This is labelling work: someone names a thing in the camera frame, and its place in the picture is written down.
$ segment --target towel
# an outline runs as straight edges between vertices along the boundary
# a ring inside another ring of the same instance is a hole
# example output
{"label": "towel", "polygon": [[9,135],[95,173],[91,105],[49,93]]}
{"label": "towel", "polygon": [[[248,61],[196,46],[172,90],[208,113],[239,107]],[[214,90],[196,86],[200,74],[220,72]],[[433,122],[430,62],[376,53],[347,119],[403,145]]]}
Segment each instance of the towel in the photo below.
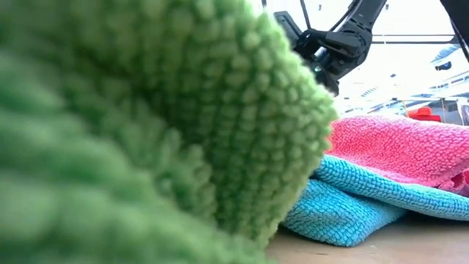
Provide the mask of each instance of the towel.
{"label": "towel", "polygon": [[326,153],[400,183],[460,193],[468,185],[469,127],[390,115],[335,121]]}
{"label": "towel", "polygon": [[282,224],[316,241],[356,246],[409,210],[469,221],[469,198],[437,188],[398,183],[327,155]]}
{"label": "towel", "polygon": [[421,107],[416,110],[407,112],[407,117],[420,121],[436,121],[441,122],[441,117],[438,114],[432,114],[432,109],[428,106]]}
{"label": "towel", "polygon": [[332,98],[246,0],[0,3],[5,263],[269,263]]}

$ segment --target table surface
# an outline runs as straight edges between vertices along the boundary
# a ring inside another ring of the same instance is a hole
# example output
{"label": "table surface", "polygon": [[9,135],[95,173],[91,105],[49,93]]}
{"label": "table surface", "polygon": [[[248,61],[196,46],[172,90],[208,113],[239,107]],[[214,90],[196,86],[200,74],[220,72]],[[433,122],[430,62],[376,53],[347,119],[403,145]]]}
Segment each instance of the table surface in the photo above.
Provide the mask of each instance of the table surface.
{"label": "table surface", "polygon": [[469,223],[408,216],[356,247],[341,248],[280,229],[267,248],[280,264],[469,263]]}

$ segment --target folded towel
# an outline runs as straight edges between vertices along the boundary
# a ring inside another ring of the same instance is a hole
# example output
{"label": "folded towel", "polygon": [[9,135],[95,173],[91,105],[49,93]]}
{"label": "folded towel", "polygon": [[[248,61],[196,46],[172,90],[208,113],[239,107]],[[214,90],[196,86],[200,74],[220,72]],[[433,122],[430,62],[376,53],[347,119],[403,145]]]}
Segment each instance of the folded towel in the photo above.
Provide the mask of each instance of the folded towel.
{"label": "folded towel", "polygon": [[272,15],[246,0],[0,10],[3,263],[270,262],[336,116]]}
{"label": "folded towel", "polygon": [[397,183],[327,155],[283,225],[316,241],[355,246],[408,210],[469,221],[469,198]]}
{"label": "folded towel", "polygon": [[459,193],[467,184],[469,127],[401,116],[335,121],[327,152],[400,183]]}

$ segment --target towel fold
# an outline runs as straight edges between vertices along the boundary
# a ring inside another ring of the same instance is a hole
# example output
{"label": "towel fold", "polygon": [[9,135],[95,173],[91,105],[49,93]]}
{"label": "towel fold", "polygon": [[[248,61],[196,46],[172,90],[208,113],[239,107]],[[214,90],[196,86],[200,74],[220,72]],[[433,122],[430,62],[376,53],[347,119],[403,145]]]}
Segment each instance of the towel fold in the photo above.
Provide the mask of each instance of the towel fold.
{"label": "towel fold", "polygon": [[469,221],[469,198],[398,183],[327,155],[283,225],[316,241],[355,246],[408,210]]}
{"label": "towel fold", "polygon": [[469,168],[469,127],[401,116],[363,115],[333,123],[329,155],[400,183],[463,194]]}

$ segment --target red object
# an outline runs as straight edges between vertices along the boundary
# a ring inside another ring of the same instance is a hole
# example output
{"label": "red object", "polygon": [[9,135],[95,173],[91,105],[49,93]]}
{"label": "red object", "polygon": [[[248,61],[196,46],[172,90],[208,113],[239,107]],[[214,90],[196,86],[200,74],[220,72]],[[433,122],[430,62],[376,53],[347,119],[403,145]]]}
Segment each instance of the red object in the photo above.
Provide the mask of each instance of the red object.
{"label": "red object", "polygon": [[399,183],[469,196],[468,139],[469,129],[462,125],[359,115],[332,122],[332,149],[325,154]]}
{"label": "red object", "polygon": [[441,122],[441,117],[437,114],[432,114],[432,109],[428,106],[409,111],[407,115],[413,120]]}

